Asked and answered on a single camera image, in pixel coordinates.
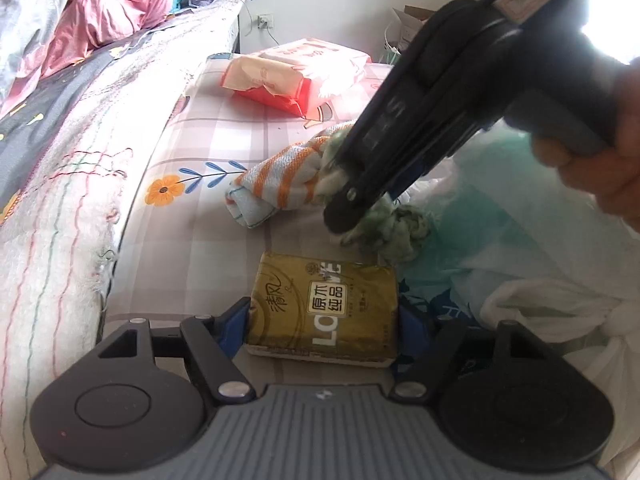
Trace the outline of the person right hand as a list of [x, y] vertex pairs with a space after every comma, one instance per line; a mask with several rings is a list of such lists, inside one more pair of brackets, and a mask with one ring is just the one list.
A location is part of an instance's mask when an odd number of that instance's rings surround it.
[[569, 188], [594, 196], [605, 214], [639, 229], [639, 61], [627, 65], [616, 84], [617, 124], [612, 148], [582, 157], [557, 140], [533, 136], [538, 162], [555, 169]]

